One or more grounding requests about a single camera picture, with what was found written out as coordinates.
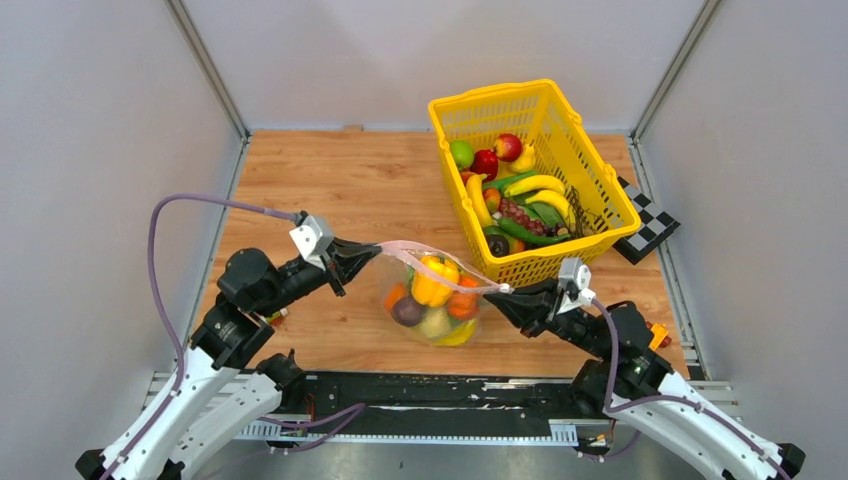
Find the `yellow bell pepper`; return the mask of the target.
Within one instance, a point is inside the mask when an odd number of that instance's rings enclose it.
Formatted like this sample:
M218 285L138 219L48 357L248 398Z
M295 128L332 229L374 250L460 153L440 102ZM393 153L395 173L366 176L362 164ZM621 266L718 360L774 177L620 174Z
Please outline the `yellow bell pepper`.
M439 278L453 284L458 282L460 270L454 261L437 256L423 256L420 261ZM410 292L419 304L438 308L448 301L453 294L453 289L445 283L417 271L413 277Z

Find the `dark purple passion fruit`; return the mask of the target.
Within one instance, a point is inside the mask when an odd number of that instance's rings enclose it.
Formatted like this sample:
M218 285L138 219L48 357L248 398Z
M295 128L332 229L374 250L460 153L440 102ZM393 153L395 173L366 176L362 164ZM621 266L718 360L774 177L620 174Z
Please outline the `dark purple passion fruit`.
M404 327L412 328L419 325L427 308L419 304L412 296L407 295L397 300L390 309L392 319Z

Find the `yellow plastic basket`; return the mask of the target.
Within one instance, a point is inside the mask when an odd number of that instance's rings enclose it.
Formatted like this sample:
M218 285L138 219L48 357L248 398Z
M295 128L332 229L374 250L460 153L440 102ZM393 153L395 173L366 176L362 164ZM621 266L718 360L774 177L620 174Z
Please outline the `yellow plastic basket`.
M443 178L477 269L498 283L524 286L554 276L563 258L593 263L613 244L638 231L641 219L603 161L555 82L539 79L502 83L432 100L428 105ZM493 256L450 154L453 140L490 147L501 133L514 133L534 146L536 169L572 187L588 214L588 235L504 257Z

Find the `orange fruit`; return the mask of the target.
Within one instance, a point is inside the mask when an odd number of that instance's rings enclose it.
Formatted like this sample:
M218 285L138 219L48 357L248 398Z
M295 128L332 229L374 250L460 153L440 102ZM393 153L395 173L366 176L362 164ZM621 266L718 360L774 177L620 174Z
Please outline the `orange fruit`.
M384 295L382 304L384 310L388 313L392 312L394 305L408 294L408 288L405 283L398 282L394 284Z

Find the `yellow banana bunch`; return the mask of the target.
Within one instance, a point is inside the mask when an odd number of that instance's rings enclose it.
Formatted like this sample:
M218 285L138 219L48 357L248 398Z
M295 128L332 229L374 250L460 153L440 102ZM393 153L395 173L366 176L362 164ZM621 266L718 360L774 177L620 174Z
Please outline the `yellow banana bunch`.
M467 343L473 338L478 329L478 320L473 319L459 325L445 337L437 340L434 345L440 347L456 347Z

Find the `small orange pumpkin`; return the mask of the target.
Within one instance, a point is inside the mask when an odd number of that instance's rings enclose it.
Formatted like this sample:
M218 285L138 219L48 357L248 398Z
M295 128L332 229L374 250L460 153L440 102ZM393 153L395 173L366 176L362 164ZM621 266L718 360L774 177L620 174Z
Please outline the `small orange pumpkin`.
M461 275L458 285L463 287L478 287L478 281L471 276ZM446 303L448 314L458 321L468 321L479 313L478 296L472 293L455 291Z

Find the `clear zip top bag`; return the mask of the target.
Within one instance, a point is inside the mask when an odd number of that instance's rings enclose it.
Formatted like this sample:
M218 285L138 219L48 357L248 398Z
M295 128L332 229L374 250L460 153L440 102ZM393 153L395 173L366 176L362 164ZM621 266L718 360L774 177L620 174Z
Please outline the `clear zip top bag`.
M378 245L380 301L391 320L416 340L460 347L478 333L487 294L513 287L486 278L458 257L430 245L393 240Z

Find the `beige lemon fruit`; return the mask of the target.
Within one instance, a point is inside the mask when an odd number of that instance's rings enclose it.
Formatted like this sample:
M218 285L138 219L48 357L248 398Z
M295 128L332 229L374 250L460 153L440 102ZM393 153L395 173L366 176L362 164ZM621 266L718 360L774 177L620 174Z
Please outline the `beige lemon fruit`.
M431 308L422 317L416 330L428 340L439 340L453 330L451 317L443 307Z

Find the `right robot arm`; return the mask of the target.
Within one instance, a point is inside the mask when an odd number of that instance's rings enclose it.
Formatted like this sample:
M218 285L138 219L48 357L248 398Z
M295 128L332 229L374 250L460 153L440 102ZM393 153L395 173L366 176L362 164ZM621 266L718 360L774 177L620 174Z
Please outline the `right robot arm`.
M604 306L587 287L546 279L485 294L520 332L550 332L590 355L571 383L584 417L602 414L675 453L706 479L793 479L806 460L792 443L747 429L700 394L650 348L630 301Z

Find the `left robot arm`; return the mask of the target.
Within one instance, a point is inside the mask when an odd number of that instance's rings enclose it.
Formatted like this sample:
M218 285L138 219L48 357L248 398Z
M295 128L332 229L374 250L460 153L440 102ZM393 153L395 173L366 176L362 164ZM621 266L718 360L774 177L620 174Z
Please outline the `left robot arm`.
M298 256L274 265L257 248L227 261L214 306L192 335L177 370L116 441L88 450L75 468L85 479L190 479L240 430L277 408L298 411L304 371L293 354L263 360L248 383L213 410L210 400L273 334L270 317L324 285L344 287L382 248L342 239L321 241L314 263Z

